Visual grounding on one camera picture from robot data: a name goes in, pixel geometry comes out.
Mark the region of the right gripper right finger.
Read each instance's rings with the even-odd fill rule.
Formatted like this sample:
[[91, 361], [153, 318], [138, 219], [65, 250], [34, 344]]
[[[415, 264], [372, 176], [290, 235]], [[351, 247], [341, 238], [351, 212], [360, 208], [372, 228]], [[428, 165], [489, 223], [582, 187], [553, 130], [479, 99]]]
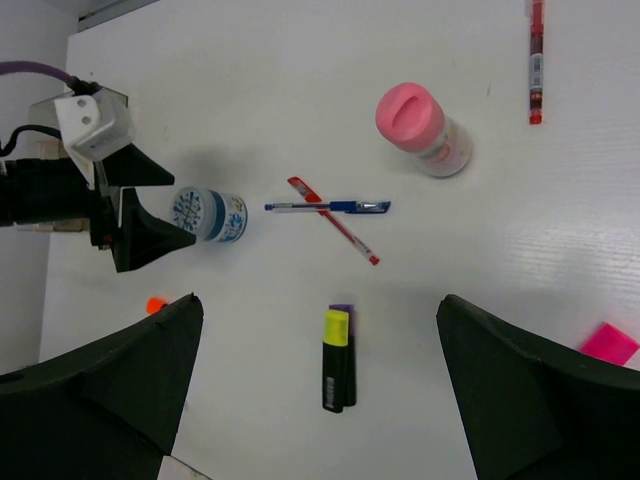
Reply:
[[638, 478], [638, 371], [453, 294], [436, 323], [478, 478]]

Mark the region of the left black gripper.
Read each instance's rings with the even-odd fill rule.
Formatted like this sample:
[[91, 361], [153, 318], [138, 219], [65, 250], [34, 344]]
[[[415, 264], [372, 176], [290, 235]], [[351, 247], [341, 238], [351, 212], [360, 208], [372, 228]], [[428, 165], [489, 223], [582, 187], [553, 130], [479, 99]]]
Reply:
[[173, 185], [175, 177], [134, 144], [116, 151], [94, 170], [89, 194], [91, 244], [111, 250], [118, 273], [138, 270], [173, 251], [190, 247], [196, 236], [147, 212], [133, 188]]

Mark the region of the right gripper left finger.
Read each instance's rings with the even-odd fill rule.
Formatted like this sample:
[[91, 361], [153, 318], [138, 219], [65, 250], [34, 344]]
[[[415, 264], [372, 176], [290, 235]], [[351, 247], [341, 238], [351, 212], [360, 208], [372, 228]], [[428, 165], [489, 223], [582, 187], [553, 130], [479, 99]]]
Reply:
[[199, 348], [193, 294], [111, 335], [1, 377], [4, 479], [155, 479]]

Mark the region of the blue patterned round jar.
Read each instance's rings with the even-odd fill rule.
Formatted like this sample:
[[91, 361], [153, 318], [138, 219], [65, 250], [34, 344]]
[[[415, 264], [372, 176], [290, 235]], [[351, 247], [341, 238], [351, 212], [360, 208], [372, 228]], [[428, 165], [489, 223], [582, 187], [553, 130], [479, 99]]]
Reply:
[[197, 241], [230, 243], [244, 234], [248, 209], [238, 195], [198, 187], [179, 190], [170, 207], [171, 222]]

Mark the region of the orange cap highlighter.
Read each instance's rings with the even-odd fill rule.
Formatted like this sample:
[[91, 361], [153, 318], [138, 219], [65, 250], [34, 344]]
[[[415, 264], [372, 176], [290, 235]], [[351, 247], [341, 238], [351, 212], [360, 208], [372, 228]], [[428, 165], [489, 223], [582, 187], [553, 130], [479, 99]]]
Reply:
[[153, 315], [158, 311], [162, 310], [163, 308], [165, 308], [168, 304], [169, 302], [164, 298], [156, 297], [156, 296], [150, 297], [146, 303], [146, 312], [149, 315]]

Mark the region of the pink cap highlighter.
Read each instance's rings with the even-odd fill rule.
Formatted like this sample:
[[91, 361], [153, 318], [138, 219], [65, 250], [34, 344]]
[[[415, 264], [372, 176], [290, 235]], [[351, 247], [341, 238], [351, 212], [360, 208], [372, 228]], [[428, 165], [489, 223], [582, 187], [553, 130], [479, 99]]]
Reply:
[[614, 325], [603, 322], [578, 351], [613, 365], [625, 366], [639, 351], [639, 343]]

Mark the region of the clear compartment organizer tray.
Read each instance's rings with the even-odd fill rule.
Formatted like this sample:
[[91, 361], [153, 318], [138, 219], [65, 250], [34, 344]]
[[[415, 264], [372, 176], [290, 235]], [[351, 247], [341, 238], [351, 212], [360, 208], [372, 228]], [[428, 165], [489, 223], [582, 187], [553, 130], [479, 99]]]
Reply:
[[[54, 101], [56, 99], [71, 96], [71, 92], [66, 92], [32, 104], [29, 108], [29, 123], [58, 130], [59, 122], [56, 115]], [[61, 140], [57, 140], [53, 137], [45, 136], [44, 134], [37, 132], [29, 132], [27, 133], [27, 137], [35, 143], [36, 157], [39, 159], [57, 160], [67, 156], [67, 152]], [[90, 223], [88, 219], [78, 218], [27, 225], [26, 229], [32, 229], [34, 231], [44, 233], [84, 233], [89, 231], [89, 227]]]

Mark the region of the red gel pen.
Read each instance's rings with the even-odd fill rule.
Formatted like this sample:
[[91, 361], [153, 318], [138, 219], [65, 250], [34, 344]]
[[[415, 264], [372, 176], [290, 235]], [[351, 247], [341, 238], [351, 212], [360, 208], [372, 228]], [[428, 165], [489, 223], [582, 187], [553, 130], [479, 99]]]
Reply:
[[[293, 176], [287, 179], [287, 182], [302, 196], [302, 198], [311, 204], [320, 204], [322, 198], [300, 177]], [[357, 237], [343, 222], [329, 211], [319, 211], [318, 214], [329, 221], [353, 246], [362, 254], [369, 263], [377, 265], [380, 261], [379, 257]]]

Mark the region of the yellow cap highlighter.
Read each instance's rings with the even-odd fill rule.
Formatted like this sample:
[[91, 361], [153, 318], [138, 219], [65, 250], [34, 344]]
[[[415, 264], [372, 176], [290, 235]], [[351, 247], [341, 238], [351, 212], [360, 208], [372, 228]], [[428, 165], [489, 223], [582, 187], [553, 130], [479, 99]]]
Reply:
[[341, 413], [346, 406], [350, 308], [334, 304], [325, 314], [322, 340], [322, 407]]

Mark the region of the blue gel pen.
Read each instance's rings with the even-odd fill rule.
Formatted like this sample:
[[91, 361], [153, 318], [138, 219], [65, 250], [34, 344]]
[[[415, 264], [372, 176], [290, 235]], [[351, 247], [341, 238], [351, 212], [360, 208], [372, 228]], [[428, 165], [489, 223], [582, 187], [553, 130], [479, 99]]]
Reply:
[[350, 215], [385, 214], [392, 205], [391, 201], [332, 201], [328, 203], [268, 203], [265, 211], [284, 212], [338, 212]]

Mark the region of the red pen near jar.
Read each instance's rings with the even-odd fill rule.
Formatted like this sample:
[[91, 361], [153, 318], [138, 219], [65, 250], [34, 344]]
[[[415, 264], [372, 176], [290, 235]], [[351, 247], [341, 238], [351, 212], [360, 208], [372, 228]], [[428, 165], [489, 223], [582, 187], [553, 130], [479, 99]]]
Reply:
[[544, 79], [544, 1], [533, 0], [528, 5], [529, 42], [529, 124], [543, 122]]

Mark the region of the aluminium table edge rail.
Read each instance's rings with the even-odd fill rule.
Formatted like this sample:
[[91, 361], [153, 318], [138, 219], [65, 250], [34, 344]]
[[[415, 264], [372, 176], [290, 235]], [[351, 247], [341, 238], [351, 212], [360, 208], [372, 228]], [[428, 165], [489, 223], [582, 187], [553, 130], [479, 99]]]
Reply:
[[156, 0], [90, 0], [80, 2], [79, 24], [82, 28], [118, 18], [143, 8]]

